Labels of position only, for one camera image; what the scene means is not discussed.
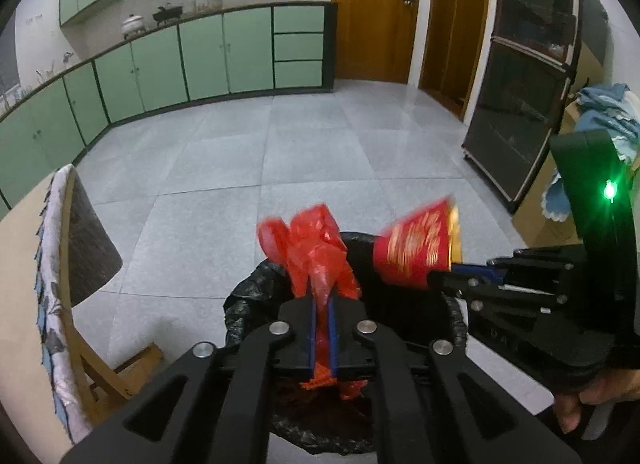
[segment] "blue cloth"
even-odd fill
[[[575,131],[606,130],[620,159],[631,165],[640,146],[640,116],[624,99],[628,90],[629,87],[624,83],[583,88],[578,93],[582,115],[575,125]],[[559,222],[564,222],[571,213],[569,199],[557,171],[542,194],[542,209],[545,217]]]

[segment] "metal screw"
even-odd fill
[[[359,321],[358,324],[356,325],[356,329],[358,329],[358,332],[362,334],[373,334],[377,328],[378,326],[376,322],[371,321],[370,319],[364,319],[362,321]]]
[[[286,321],[274,321],[271,325],[269,325],[269,332],[271,334],[275,334],[276,336],[282,336],[289,332],[289,324]]]
[[[198,343],[196,346],[194,346],[191,352],[193,352],[193,355],[196,356],[197,358],[204,359],[212,355],[214,350],[215,350],[215,346],[213,346],[208,341],[203,341],[201,343]]]
[[[446,339],[433,342],[433,351],[440,356],[448,356],[453,352],[453,345]]]

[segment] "red plastic bag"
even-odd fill
[[[347,263],[347,248],[340,229],[326,204],[303,210],[291,219],[290,227],[281,218],[267,218],[258,225],[258,240],[268,259],[281,264],[291,278],[293,295],[306,294],[307,282],[316,299],[316,367],[314,378],[302,387],[338,384],[343,399],[360,395],[365,381],[337,383],[331,377],[326,304],[334,285],[341,296],[357,300],[360,286]]]

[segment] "cardboard box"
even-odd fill
[[[571,133],[579,118],[580,110],[577,103],[573,102],[564,110],[560,134]],[[511,219],[516,231],[530,248],[580,243],[571,215],[565,222],[554,222],[542,214],[542,193],[551,182],[555,171],[556,162],[549,153],[529,192]]]

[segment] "drawer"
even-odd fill
[[[273,8],[274,32],[324,32],[324,6]]]
[[[276,34],[275,60],[322,59],[324,34]]]
[[[321,87],[321,61],[285,61],[275,63],[276,88]]]

